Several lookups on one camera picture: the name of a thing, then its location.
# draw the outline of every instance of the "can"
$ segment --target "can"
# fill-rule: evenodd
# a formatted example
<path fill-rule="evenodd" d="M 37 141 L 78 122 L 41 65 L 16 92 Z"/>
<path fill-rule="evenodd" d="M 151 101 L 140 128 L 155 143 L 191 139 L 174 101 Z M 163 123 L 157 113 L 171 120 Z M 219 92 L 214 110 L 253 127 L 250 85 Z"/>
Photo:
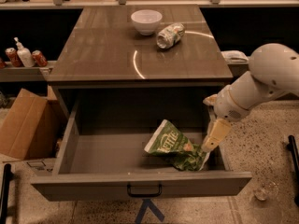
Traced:
<path fill-rule="evenodd" d="M 157 45 L 161 49 L 174 46 L 185 34 L 185 27 L 181 23 L 173 23 L 157 34 Z"/>
<path fill-rule="evenodd" d="M 45 56 L 43 55 L 43 53 L 41 53 L 40 50 L 35 50 L 34 52 L 32 52 L 32 57 L 34 58 L 36 63 L 41 67 L 44 67 L 48 64 Z"/>
<path fill-rule="evenodd" d="M 0 69 L 5 68 L 7 66 L 6 62 L 0 57 Z"/>
<path fill-rule="evenodd" d="M 22 62 L 20 60 L 20 57 L 17 54 L 17 51 L 14 48 L 6 49 L 6 55 L 11 61 L 11 64 L 15 67 L 22 66 Z"/>

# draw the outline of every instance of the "silver can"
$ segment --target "silver can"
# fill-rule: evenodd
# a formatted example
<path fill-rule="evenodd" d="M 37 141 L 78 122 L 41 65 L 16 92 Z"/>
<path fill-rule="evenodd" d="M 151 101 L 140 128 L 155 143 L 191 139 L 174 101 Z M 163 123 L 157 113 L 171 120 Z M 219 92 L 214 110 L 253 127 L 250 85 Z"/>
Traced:
<path fill-rule="evenodd" d="M 181 23 L 174 23 L 165 27 L 157 34 L 157 45 L 161 49 L 173 47 L 185 34 L 185 27 Z"/>

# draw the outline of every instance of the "bottle cap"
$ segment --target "bottle cap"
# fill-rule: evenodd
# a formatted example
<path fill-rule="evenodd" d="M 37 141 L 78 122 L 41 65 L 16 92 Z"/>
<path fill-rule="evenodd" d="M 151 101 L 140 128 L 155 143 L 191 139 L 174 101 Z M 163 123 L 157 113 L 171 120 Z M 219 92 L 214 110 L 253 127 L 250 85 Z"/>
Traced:
<path fill-rule="evenodd" d="M 18 49 L 23 49 L 24 46 L 22 45 L 21 42 L 19 42 L 19 38 L 18 38 L 18 37 L 15 37 L 14 39 L 15 39 L 15 41 L 16 41 L 17 48 L 18 48 Z"/>

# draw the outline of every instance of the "blue arrow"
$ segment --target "blue arrow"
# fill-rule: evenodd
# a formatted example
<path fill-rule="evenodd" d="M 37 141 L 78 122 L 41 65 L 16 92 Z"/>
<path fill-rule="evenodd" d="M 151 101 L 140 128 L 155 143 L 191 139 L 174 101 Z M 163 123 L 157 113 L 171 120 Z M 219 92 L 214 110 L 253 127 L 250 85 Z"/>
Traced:
<path fill-rule="evenodd" d="M 151 201 L 151 199 L 143 199 L 143 203 L 135 219 L 135 224 L 140 224 L 143 216 L 146 214 L 147 208 L 161 221 L 164 221 L 164 214 L 159 210 L 159 208 Z"/>

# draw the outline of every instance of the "brown tabletop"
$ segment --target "brown tabletop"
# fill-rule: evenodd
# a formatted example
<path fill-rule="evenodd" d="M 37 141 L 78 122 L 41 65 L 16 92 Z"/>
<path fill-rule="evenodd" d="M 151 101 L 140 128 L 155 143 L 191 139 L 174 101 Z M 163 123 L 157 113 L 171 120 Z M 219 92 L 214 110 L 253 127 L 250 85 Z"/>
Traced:
<path fill-rule="evenodd" d="M 156 33 L 141 35 L 131 23 L 139 9 L 163 14 Z M 159 49 L 156 35 L 181 22 L 186 34 Z M 232 74 L 197 5 L 85 7 L 48 79 L 55 84 L 229 82 Z"/>

